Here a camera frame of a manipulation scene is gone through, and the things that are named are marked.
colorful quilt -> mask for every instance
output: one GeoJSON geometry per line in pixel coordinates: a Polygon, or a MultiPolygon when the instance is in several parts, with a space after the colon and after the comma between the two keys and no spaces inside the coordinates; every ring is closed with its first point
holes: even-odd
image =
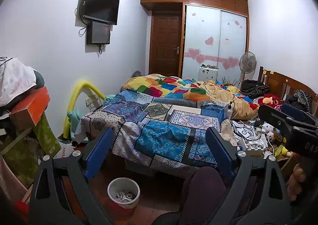
{"type": "Polygon", "coordinates": [[[251,119],[257,114],[259,107],[249,97],[238,93],[238,88],[214,84],[212,81],[182,80],[178,77],[152,74],[131,78],[123,87],[154,97],[192,101],[212,100],[224,103],[234,101],[233,119],[251,119]]]}
{"type": "Polygon", "coordinates": [[[104,127],[113,129],[112,152],[130,161],[179,177],[202,166],[216,167],[205,139],[215,127],[225,140],[236,145],[223,105],[158,98],[124,90],[100,109],[81,118],[75,138],[88,132],[93,139],[104,127]]]}

sliding door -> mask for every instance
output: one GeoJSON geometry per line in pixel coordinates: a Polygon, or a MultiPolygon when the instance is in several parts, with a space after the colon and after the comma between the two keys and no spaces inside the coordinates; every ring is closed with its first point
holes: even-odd
{"type": "Polygon", "coordinates": [[[198,79],[201,64],[216,65],[220,42],[221,11],[187,6],[183,79],[198,79]]]}
{"type": "Polygon", "coordinates": [[[217,81],[240,87],[239,61],[246,47],[246,17],[221,11],[221,38],[217,81]]]}

pink fabric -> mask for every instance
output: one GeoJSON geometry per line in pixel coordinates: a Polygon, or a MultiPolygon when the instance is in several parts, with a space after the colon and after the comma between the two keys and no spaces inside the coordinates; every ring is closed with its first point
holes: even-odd
{"type": "Polygon", "coordinates": [[[27,192],[27,189],[15,177],[2,156],[0,156],[0,186],[13,204],[18,200],[22,200],[27,192]]]}

metal screw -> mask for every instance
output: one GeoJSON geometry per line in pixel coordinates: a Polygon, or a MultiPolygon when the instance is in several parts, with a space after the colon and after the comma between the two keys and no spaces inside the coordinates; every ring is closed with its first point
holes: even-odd
{"type": "Polygon", "coordinates": [[[275,161],[275,160],[276,160],[276,158],[275,158],[274,155],[269,155],[269,156],[268,156],[268,159],[269,159],[270,161],[275,161]]]}
{"type": "Polygon", "coordinates": [[[50,155],[45,155],[44,157],[43,157],[43,160],[44,161],[47,161],[47,160],[49,160],[50,159],[50,155]]]}
{"type": "Polygon", "coordinates": [[[75,151],[73,151],[72,155],[74,157],[78,157],[80,155],[80,151],[79,150],[75,150],[75,151]]]}
{"type": "Polygon", "coordinates": [[[240,150],[240,151],[238,152],[238,155],[243,158],[243,157],[246,156],[246,153],[245,153],[244,151],[240,150]]]}

wall-mounted tv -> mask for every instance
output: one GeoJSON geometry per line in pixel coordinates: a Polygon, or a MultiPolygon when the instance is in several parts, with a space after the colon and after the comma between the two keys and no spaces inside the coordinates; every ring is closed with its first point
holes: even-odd
{"type": "Polygon", "coordinates": [[[117,25],[119,0],[85,0],[83,17],[117,25]]]}

